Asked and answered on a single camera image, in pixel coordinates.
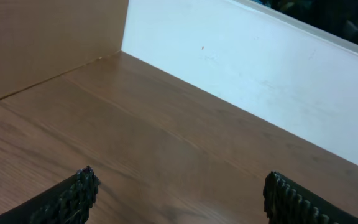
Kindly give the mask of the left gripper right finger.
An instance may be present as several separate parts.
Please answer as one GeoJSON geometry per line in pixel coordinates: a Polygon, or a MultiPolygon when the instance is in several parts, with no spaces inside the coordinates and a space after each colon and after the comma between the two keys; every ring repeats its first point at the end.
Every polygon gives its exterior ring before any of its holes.
{"type": "Polygon", "coordinates": [[[357,217],[278,172],[265,178],[263,196],[270,224],[358,224],[357,217]]]}

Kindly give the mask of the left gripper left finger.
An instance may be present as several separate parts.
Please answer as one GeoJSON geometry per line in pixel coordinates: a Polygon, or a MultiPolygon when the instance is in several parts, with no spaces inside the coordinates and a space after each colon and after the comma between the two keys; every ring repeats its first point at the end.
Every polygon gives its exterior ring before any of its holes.
{"type": "Polygon", "coordinates": [[[96,202],[100,181],[92,167],[0,214],[0,224],[84,224],[96,202]]]}

